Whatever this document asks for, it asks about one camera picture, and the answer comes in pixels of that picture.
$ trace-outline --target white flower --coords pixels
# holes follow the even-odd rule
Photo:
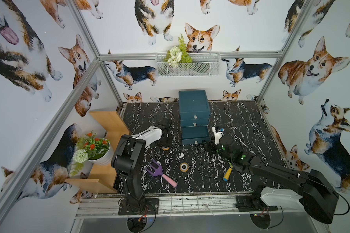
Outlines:
[[[84,163],[88,159],[88,153],[85,149],[79,149],[74,153],[73,160],[77,163]]]

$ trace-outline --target black mount plate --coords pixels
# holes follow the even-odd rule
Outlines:
[[[158,214],[158,204],[158,198],[146,198],[145,205],[148,205],[149,207],[148,214],[154,214],[154,211],[156,212],[156,214]],[[126,200],[123,199],[121,201],[121,207],[119,208],[118,215],[137,215],[137,213],[129,210],[126,205]]]

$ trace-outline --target metal bar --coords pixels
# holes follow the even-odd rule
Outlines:
[[[209,54],[208,52],[197,52],[196,54]],[[221,58],[280,58],[282,52],[220,52]],[[155,60],[155,53],[125,53],[125,54],[100,54],[102,61],[119,60]]]
[[[281,64],[284,62],[285,57],[288,55],[289,49],[292,46],[294,40],[298,36],[298,34],[301,32],[303,24],[306,22],[308,17],[310,16],[311,10],[315,6],[315,3],[318,2],[318,0],[307,0],[301,9],[301,12],[299,13],[299,16],[297,17],[296,23],[293,26],[292,31],[290,32],[290,35],[285,42],[285,47],[283,51],[283,55],[278,59],[277,63],[275,63],[275,66],[272,67],[271,73],[267,77],[267,81],[265,82],[263,88],[261,89],[261,92],[258,95],[257,103],[261,102],[264,95],[266,94],[269,86],[271,85],[272,80],[274,79],[276,73],[279,71],[279,68]]]
[[[104,65],[104,62],[102,62],[101,60],[100,60],[100,67],[101,67],[101,71],[103,72],[103,75],[104,75],[114,97],[117,99],[119,106],[122,107],[123,102],[122,102],[122,99],[119,97],[117,87],[114,85],[113,80],[110,77],[109,72],[106,70],[106,66]]]
[[[89,31],[89,28],[87,26],[87,23],[85,22],[82,14],[80,13],[78,6],[75,3],[75,0],[66,0],[67,6],[70,9],[71,14],[73,15],[76,24],[78,25],[81,33],[84,35],[84,38],[87,40],[87,44],[89,45],[90,49],[92,50],[94,57],[99,57],[100,53],[98,51],[98,47],[96,45],[96,42],[93,40],[92,34]]]
[[[42,135],[35,142],[30,152],[19,165],[19,168],[16,171],[14,177],[0,193],[0,224],[10,211],[10,208],[14,205],[17,197],[33,173],[35,166],[40,162],[44,154],[47,152],[53,139],[56,137],[56,134],[59,132],[69,113],[74,108],[75,103],[83,93],[85,87],[96,72],[98,66],[98,60],[94,59],[84,73],[82,79],[71,91],[60,109],[57,111],[56,115],[47,125]]]

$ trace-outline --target wire basket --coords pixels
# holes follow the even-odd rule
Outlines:
[[[156,53],[158,75],[160,77],[201,77],[217,76],[221,56],[218,51],[189,52],[192,63],[178,63],[176,68],[165,62],[167,52]]]

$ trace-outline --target table surface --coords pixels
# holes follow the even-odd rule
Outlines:
[[[225,129],[237,143],[253,153],[260,153],[269,161],[284,165],[275,141],[264,122],[258,106],[253,101],[209,102],[211,114],[209,133],[213,126]],[[178,183],[172,187],[162,177],[152,177],[141,171],[142,186],[145,193],[194,193],[194,192],[242,192],[252,191],[258,185],[279,188],[280,185],[264,177],[240,174],[233,170],[228,182],[223,176],[228,164],[219,156],[210,155],[204,145],[182,145],[179,118],[179,103],[141,103],[128,104],[123,121],[133,134],[140,133],[151,124],[159,123],[163,118],[172,120],[170,136],[173,145],[169,150],[150,147],[145,150],[144,167],[155,159],[163,167],[163,173]],[[180,164],[187,163],[187,172],[180,171]],[[115,186],[118,193],[124,193],[123,184],[117,177]]]

